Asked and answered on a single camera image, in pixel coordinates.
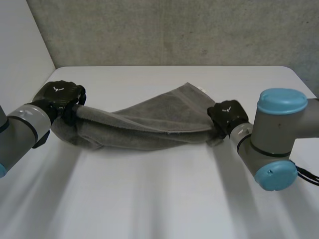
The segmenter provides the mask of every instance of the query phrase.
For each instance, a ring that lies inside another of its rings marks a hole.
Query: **towel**
[[[75,105],[76,124],[56,119],[51,129],[63,141],[97,149],[103,146],[158,150],[188,143],[218,141],[207,115],[215,102],[190,83],[132,107],[109,113]]]

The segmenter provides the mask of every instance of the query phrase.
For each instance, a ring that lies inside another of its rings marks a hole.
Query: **gray robot arm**
[[[5,115],[0,107],[0,177],[31,149],[43,145],[57,117],[66,124],[75,123],[75,104],[83,105],[85,89],[72,82],[49,82],[31,103]]]
[[[318,99],[307,99],[292,89],[268,89],[260,95],[254,125],[237,101],[218,103],[208,114],[221,137],[230,137],[263,189],[280,191],[292,185],[298,175],[303,178],[302,169],[289,156],[297,138],[319,137]]]
[[[44,109],[37,103],[23,105],[8,116],[0,107],[0,177],[32,147],[37,147],[40,139],[46,139],[56,117],[57,110],[49,104]]]

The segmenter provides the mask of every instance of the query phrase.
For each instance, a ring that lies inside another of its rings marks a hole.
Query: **wire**
[[[319,182],[317,182],[317,181],[312,181],[312,180],[310,180],[309,178],[306,178],[304,175],[302,175],[300,173],[298,173],[298,176],[301,177],[302,179],[306,180],[309,183],[312,183],[312,184],[314,184],[316,186],[319,186]]]
[[[302,179],[306,180],[309,183],[312,183],[316,186],[319,186],[319,177],[318,176],[315,176],[312,173],[310,173],[309,171],[307,171],[303,168],[300,168],[298,166],[296,166],[296,169],[298,171],[299,177],[301,177]]]

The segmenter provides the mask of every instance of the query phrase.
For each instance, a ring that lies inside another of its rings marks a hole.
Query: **blue end cap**
[[[283,160],[260,168],[255,175],[255,181],[266,191],[280,191],[292,185],[297,175],[296,166]]]
[[[260,94],[257,108],[270,115],[289,115],[302,111],[307,104],[307,97],[300,91],[271,88]]]
[[[7,170],[2,164],[0,164],[0,178],[4,177],[6,173],[7,173]]]

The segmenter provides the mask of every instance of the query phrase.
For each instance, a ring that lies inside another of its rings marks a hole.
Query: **gray wall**
[[[27,0],[56,67],[283,65],[319,95],[318,0]]]

